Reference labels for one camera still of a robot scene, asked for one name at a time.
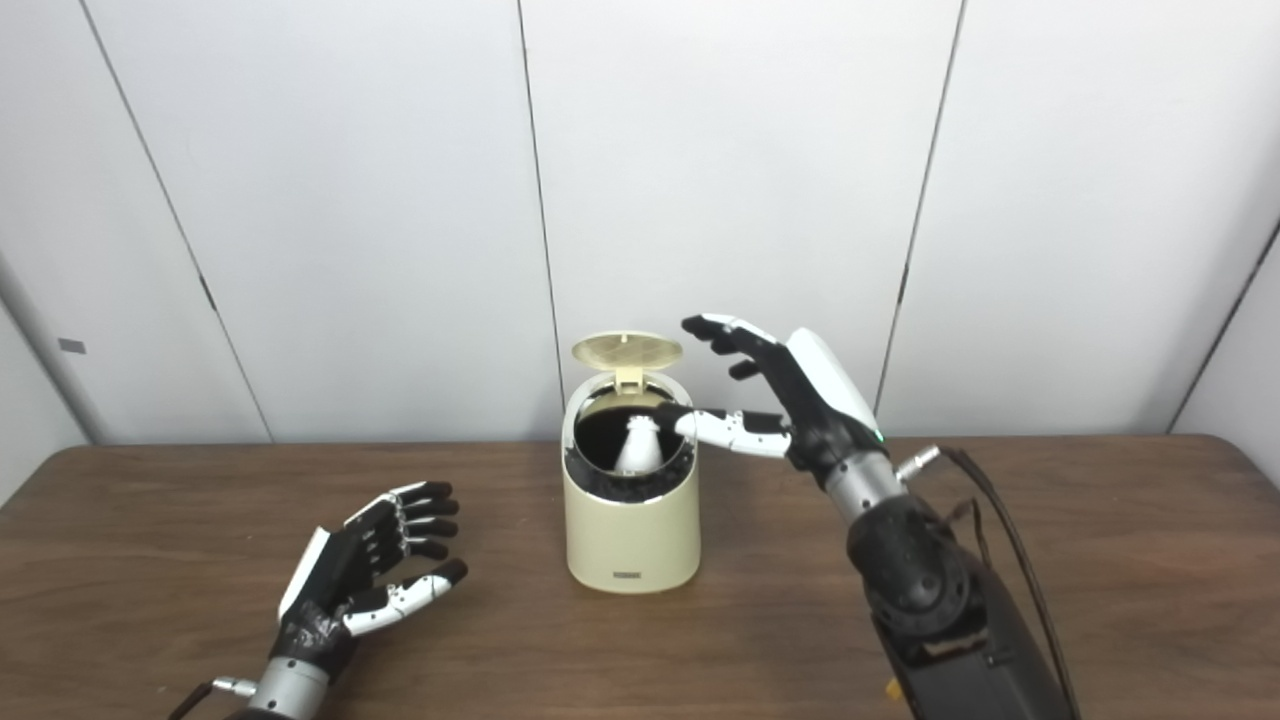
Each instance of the white bottle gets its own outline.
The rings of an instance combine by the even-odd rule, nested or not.
[[[658,423],[645,415],[632,415],[627,421],[627,441],[622,445],[613,471],[635,475],[653,473],[658,468],[662,468]]]

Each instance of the wooden table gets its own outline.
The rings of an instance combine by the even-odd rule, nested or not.
[[[1085,717],[1280,717],[1280,492],[1235,448],[952,445],[1020,524]],[[0,716],[160,719],[197,682],[257,678],[312,527],[435,478],[457,488],[452,546],[471,575],[366,641],[325,717],[909,717],[883,696],[888,666],[813,480],[783,462],[703,459],[700,573],[618,597],[564,568],[554,445],[63,452],[0,510]],[[969,493],[941,464],[916,489],[940,510]],[[239,702],[215,696],[192,717]]]

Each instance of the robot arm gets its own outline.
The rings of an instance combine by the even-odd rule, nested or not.
[[[448,556],[434,538],[457,534],[457,525],[445,519],[458,511],[452,492],[448,483],[413,483],[378,496],[334,533],[316,528],[280,598],[279,632],[262,678],[205,683],[170,720],[215,689],[248,698],[228,720],[311,720],[358,638],[399,623],[466,577],[465,562],[447,560],[424,575],[375,585],[411,555]]]
[[[916,720],[1075,716],[1004,583],[956,542],[948,520],[908,492],[937,448],[895,470],[867,401],[806,329],[782,343],[727,315],[689,318],[684,328],[719,355],[745,355],[730,375],[763,375],[787,420],[760,433],[760,423],[669,405],[655,419],[735,452],[768,447],[758,454],[813,474],[847,525],[846,552]]]

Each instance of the cable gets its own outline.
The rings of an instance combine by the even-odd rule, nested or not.
[[[1005,502],[1000,500],[1000,493],[996,492],[995,483],[991,478],[982,471],[982,468],[969,457],[969,454],[963,450],[956,450],[954,447],[940,447],[943,455],[948,460],[956,464],[957,468],[964,470],[969,479],[973,480],[978,489],[982,491],[991,506],[996,510],[996,515],[1000,518],[1000,524],[1005,527],[1005,534],[1009,536],[1009,543],[1014,547],[1014,556],[1018,559],[1018,568],[1023,571],[1023,578],[1027,579],[1027,587],[1030,589],[1032,601],[1036,603],[1036,614],[1039,615],[1041,628],[1044,630],[1044,641],[1048,643],[1050,655],[1053,657],[1053,666],[1057,670],[1057,682],[1062,687],[1062,694],[1066,697],[1068,708],[1071,712],[1073,720],[1080,720],[1080,706],[1075,700],[1075,687],[1071,684],[1071,674],[1066,669],[1066,657],[1062,653],[1062,643],[1057,638],[1057,630],[1053,628],[1053,620],[1048,614],[1048,602],[1044,601],[1044,592],[1041,589],[1039,580],[1036,579],[1036,571],[1032,569],[1030,557],[1027,555],[1027,547],[1023,544],[1023,538],[1018,534],[1018,528],[1014,525],[1014,519],[1009,514],[1009,509],[1005,507]]]
[[[978,550],[982,552],[982,564],[991,568],[991,550],[987,547],[987,536],[982,532],[982,507],[975,498],[969,498],[956,505],[946,518],[942,519],[943,528],[951,528],[956,520],[973,514],[973,536],[978,539]]]
[[[173,712],[169,714],[169,720],[180,720],[183,715],[191,712],[191,708],[200,705],[200,701],[209,697],[209,693],[211,692],[214,692],[212,682],[200,683],[198,685],[195,687],[195,689],[191,691],[191,694],[187,696],[187,700],[182,701],[180,703],[178,703],[178,707],[173,708]]]

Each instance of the white wall panel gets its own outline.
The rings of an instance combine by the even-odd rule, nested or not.
[[[50,455],[84,436],[0,305],[0,505]]]
[[[1249,286],[1174,432],[1234,442],[1280,486],[1280,258],[1275,252]]]
[[[266,439],[69,0],[0,3],[0,291],[97,439]]]
[[[1280,217],[1280,4],[973,0],[895,433],[1164,432]]]
[[[957,9],[527,0],[566,383],[575,341],[645,329],[696,401],[774,406],[680,331],[714,311],[810,327],[873,393]]]
[[[88,5],[276,439],[554,434],[513,0]]]

